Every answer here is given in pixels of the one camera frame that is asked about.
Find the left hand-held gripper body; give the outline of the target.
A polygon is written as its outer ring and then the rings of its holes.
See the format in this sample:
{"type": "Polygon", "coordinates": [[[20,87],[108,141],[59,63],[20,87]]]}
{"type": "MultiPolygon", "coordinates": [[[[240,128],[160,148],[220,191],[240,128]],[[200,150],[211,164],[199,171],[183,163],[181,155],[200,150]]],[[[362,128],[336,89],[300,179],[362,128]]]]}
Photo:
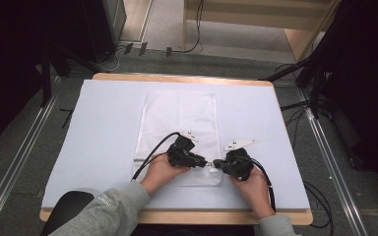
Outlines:
{"type": "Polygon", "coordinates": [[[166,152],[169,164],[171,166],[196,167],[199,164],[199,160],[191,152],[194,146],[190,139],[178,135],[166,152]]]}

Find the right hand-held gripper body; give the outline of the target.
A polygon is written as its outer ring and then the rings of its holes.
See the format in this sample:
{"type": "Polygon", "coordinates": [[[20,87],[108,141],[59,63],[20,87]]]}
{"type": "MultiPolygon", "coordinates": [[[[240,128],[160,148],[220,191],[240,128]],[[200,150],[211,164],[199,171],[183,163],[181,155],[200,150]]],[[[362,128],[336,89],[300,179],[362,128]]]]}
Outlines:
{"type": "Polygon", "coordinates": [[[223,150],[226,152],[221,169],[238,180],[248,179],[253,168],[253,161],[245,147],[255,144],[254,140],[232,141],[223,150]]]}

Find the white mesh laundry bag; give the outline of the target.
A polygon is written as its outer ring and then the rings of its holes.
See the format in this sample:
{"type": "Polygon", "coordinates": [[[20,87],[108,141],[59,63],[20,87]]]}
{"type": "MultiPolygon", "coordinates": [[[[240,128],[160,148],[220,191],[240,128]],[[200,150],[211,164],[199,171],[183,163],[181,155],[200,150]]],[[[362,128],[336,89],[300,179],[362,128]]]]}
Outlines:
{"type": "Polygon", "coordinates": [[[146,95],[140,130],[132,165],[132,176],[140,181],[147,168],[148,156],[168,150],[178,135],[195,145],[191,152],[204,157],[204,168],[196,167],[176,177],[171,184],[179,187],[216,186],[222,172],[213,167],[221,158],[216,95],[206,91],[155,90],[146,95]]]}

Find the person's left hand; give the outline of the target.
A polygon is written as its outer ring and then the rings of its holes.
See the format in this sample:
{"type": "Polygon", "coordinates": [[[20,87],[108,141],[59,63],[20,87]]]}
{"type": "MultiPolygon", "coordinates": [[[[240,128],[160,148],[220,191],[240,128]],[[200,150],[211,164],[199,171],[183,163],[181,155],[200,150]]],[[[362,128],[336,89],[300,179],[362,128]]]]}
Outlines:
{"type": "Polygon", "coordinates": [[[189,167],[173,167],[169,164],[167,159],[155,159],[149,165],[146,176],[141,181],[141,185],[151,196],[175,177],[186,173],[189,170],[189,167]]]}

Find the person's right hand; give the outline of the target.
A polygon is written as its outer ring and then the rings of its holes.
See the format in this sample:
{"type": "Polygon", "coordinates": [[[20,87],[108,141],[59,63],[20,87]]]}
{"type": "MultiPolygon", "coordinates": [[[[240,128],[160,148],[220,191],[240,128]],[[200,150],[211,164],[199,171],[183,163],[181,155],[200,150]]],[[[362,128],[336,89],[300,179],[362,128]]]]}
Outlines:
{"type": "Polygon", "coordinates": [[[232,184],[239,190],[244,201],[251,207],[257,219],[275,215],[271,207],[269,187],[264,174],[254,167],[245,181],[230,178],[232,184]]]}

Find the white table mat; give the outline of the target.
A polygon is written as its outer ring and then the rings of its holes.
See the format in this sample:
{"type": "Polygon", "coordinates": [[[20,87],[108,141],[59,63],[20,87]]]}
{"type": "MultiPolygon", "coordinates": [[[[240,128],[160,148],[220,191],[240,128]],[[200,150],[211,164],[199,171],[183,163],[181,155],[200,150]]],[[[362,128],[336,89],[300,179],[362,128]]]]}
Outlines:
{"type": "Polygon", "coordinates": [[[269,175],[279,210],[309,206],[272,84],[228,85],[90,80],[84,82],[67,136],[46,185],[42,205],[54,207],[67,192],[95,196],[124,188],[132,165],[146,95],[155,90],[216,95],[220,153],[232,141],[245,147],[269,175]]]}

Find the black tripod stand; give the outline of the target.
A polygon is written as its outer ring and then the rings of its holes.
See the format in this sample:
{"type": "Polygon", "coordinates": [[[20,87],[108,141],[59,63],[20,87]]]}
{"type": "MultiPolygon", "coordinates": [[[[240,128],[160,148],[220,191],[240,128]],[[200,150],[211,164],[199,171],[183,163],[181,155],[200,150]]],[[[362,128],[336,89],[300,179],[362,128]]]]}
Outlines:
{"type": "Polygon", "coordinates": [[[295,84],[298,88],[306,88],[312,83],[312,90],[310,93],[310,109],[312,114],[318,116],[318,99],[320,89],[325,78],[326,69],[328,68],[328,59],[330,53],[334,50],[333,40],[336,37],[336,32],[341,27],[341,22],[344,18],[345,8],[342,5],[342,0],[333,0],[334,3],[329,8],[329,11],[323,20],[322,26],[324,27],[327,22],[331,24],[328,26],[327,31],[320,40],[316,48],[305,58],[296,62],[293,65],[275,73],[274,75],[265,78],[265,81],[274,82],[287,76],[294,71],[301,70],[300,74],[295,79],[295,84]]]}
{"type": "Polygon", "coordinates": [[[71,69],[67,63],[67,58],[73,59],[85,68],[94,73],[99,72],[99,68],[91,62],[83,59],[73,51],[46,39],[41,50],[41,77],[42,77],[42,102],[41,107],[49,103],[52,95],[51,81],[50,81],[50,66],[53,66],[56,73],[60,76],[68,77],[71,69]]]}

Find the light wooden shelf unit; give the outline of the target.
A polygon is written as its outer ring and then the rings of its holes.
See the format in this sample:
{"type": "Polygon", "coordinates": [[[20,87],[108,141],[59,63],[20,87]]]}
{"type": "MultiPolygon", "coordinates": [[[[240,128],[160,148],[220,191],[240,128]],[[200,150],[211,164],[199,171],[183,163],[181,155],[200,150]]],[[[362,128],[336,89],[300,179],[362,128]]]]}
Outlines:
{"type": "Polygon", "coordinates": [[[296,61],[326,31],[342,0],[205,0],[202,20],[284,29],[296,61]]]}

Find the dark cabinet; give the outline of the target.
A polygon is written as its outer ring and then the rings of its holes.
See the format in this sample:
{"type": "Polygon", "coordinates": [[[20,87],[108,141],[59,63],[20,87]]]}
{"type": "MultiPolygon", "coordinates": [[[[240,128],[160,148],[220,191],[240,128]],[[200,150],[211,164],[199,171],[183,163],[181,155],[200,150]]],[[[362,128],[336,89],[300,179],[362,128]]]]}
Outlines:
{"type": "Polygon", "coordinates": [[[123,0],[81,0],[91,40],[91,58],[102,62],[114,53],[127,15],[123,0]]]}

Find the metal floor rail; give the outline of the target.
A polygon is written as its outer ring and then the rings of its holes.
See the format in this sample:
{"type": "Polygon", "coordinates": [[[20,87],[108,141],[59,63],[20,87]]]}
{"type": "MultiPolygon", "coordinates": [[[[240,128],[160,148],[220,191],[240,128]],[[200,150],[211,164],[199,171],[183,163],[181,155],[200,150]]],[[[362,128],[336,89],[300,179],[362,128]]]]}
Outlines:
{"type": "Polygon", "coordinates": [[[301,106],[293,130],[294,152],[315,221],[327,217],[329,236],[369,236],[323,127],[308,105],[301,106]]]}
{"type": "Polygon", "coordinates": [[[11,161],[11,164],[9,165],[7,171],[5,172],[5,175],[0,181],[0,212],[7,199],[9,198],[11,191],[14,188],[15,183],[18,180],[18,177],[21,174],[24,165],[30,156],[32,148],[37,138],[39,137],[49,114],[52,111],[61,85],[61,77],[56,76],[50,87],[53,91],[53,94],[50,96],[48,102],[43,107],[39,108],[27,134],[25,135],[20,147],[18,148],[13,160],[11,161]]]}

